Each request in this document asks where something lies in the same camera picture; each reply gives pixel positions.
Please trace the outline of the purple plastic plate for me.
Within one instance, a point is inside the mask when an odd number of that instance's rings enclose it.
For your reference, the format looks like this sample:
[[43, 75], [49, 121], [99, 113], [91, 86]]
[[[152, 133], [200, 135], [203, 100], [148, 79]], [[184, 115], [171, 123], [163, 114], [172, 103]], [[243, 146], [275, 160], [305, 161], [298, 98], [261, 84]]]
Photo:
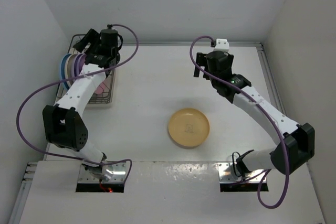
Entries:
[[85, 60], [86, 60], [86, 54], [82, 54], [80, 59], [78, 60], [77, 63], [77, 75], [79, 75], [82, 71], [82, 68], [85, 64]]
[[81, 57], [81, 54], [77, 54], [75, 56], [75, 59], [72, 62], [72, 69], [71, 69], [71, 76], [72, 77], [77, 76], [77, 68], [78, 68], [77, 65], [78, 65], [78, 61], [79, 61], [80, 57]]

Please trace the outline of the cream plastic plate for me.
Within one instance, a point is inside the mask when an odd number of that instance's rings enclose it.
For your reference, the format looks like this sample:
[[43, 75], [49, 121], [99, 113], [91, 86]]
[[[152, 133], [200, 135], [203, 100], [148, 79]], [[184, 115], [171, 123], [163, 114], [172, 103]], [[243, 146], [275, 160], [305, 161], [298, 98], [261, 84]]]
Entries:
[[[65, 64], [65, 78], [69, 79], [72, 77], [72, 63], [75, 59], [76, 54], [71, 54], [68, 59], [66, 60], [66, 64]], [[69, 90], [69, 88], [71, 87], [71, 85], [73, 84], [73, 81], [66, 81], [65, 82], [65, 86], [66, 86], [66, 90]]]

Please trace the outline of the blue plastic plate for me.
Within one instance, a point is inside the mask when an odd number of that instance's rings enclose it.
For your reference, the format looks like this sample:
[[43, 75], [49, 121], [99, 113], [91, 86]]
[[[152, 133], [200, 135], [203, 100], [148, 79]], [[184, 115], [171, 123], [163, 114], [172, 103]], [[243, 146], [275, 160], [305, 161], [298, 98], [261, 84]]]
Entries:
[[65, 54], [60, 61], [59, 65], [59, 80], [62, 81], [65, 79], [65, 64], [66, 60], [71, 56], [71, 54]]

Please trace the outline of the pink plastic plate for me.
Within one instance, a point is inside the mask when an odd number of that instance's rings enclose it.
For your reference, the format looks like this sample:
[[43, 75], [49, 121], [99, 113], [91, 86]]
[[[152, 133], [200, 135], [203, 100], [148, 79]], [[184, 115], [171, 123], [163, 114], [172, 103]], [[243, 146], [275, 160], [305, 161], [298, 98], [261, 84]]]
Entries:
[[99, 86], [96, 88], [94, 94], [96, 95], [101, 95], [104, 94], [105, 92], [109, 92], [109, 80], [105, 79], [102, 83], [99, 84]]

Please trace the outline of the yellow plastic plate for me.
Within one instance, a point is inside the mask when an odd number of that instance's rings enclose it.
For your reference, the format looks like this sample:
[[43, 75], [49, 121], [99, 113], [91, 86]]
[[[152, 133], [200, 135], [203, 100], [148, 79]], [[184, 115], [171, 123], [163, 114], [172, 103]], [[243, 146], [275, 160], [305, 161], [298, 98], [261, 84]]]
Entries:
[[176, 111], [168, 123], [171, 139], [183, 148], [196, 148], [202, 145], [210, 132], [207, 117], [194, 108], [183, 108]]

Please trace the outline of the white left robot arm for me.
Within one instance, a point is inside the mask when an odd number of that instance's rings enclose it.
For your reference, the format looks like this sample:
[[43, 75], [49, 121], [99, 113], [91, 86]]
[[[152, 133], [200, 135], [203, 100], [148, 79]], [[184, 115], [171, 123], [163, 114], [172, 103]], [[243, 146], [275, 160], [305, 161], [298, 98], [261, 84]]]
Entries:
[[73, 81], [72, 86], [55, 105], [47, 105], [43, 109], [47, 142], [58, 148], [65, 148], [82, 159], [85, 170], [100, 181], [111, 178], [109, 171], [112, 166], [102, 166], [107, 157], [89, 140], [82, 115], [96, 89], [105, 79], [114, 76], [113, 66], [120, 61], [122, 43], [122, 36], [112, 25], [108, 25], [100, 33], [90, 29], [74, 45], [75, 50], [86, 55], [80, 72], [82, 77]]

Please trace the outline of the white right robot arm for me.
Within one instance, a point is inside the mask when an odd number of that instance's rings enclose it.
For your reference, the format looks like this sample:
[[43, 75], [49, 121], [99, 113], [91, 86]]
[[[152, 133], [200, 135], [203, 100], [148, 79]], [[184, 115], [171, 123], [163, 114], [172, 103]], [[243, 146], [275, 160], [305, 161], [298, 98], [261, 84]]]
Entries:
[[245, 111], [271, 137], [276, 147], [262, 151], [250, 150], [236, 159], [235, 170], [244, 176], [257, 169], [276, 169], [293, 173], [314, 157], [315, 130], [309, 124], [299, 124], [286, 117], [252, 86], [241, 74], [232, 72], [234, 56], [221, 51], [196, 55], [194, 76], [210, 80], [219, 95]]

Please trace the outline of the aluminium frame rail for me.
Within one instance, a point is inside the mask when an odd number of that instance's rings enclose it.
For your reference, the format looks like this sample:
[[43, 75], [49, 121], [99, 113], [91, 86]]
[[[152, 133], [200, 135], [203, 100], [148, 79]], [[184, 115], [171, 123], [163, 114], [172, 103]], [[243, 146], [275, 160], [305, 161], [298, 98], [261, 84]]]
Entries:
[[265, 48], [262, 43], [256, 43], [256, 49], [259, 57], [259, 61], [261, 63], [262, 72], [265, 78], [267, 90], [270, 96], [270, 103], [275, 106], [280, 112], [284, 115], [287, 115], [284, 104], [282, 102], [282, 98], [280, 92], [277, 88], [274, 75], [269, 63], [269, 60], [266, 55]]

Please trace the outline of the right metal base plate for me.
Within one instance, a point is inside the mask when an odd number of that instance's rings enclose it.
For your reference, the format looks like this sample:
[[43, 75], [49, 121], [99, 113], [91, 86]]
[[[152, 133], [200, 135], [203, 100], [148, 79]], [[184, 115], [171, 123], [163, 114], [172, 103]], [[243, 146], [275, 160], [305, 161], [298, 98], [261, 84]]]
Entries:
[[238, 182], [242, 183], [258, 183], [261, 181], [264, 171], [262, 169], [255, 170], [251, 173], [245, 174], [244, 177], [239, 176], [239, 172], [236, 169], [234, 173], [234, 163], [233, 162], [218, 162], [218, 176], [219, 182], [221, 184], [235, 184]]

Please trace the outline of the metal base plate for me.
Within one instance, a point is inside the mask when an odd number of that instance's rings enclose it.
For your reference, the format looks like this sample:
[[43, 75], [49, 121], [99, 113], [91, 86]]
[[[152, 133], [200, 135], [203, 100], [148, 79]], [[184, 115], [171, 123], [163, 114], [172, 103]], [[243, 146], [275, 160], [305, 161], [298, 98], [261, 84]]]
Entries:
[[78, 182], [82, 184], [89, 183], [122, 183], [125, 180], [127, 171], [126, 164], [119, 163], [108, 166], [91, 167], [81, 165], [78, 175]]
[[239, 172], [236, 169], [234, 173], [234, 163], [233, 162], [218, 162], [218, 176], [219, 182], [221, 184], [235, 184], [238, 182], [242, 183], [258, 183], [261, 181], [264, 171], [262, 169], [255, 170], [251, 173], [245, 174], [244, 177], [239, 176]]

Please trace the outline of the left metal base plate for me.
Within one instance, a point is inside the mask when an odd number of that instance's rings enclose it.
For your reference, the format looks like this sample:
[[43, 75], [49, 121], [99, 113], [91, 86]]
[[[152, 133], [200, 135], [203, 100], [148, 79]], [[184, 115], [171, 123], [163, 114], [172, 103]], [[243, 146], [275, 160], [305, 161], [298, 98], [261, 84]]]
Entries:
[[91, 167], [81, 165], [78, 175], [78, 182], [82, 184], [89, 183], [122, 183], [125, 180], [127, 171], [126, 164], [119, 163], [108, 166]]

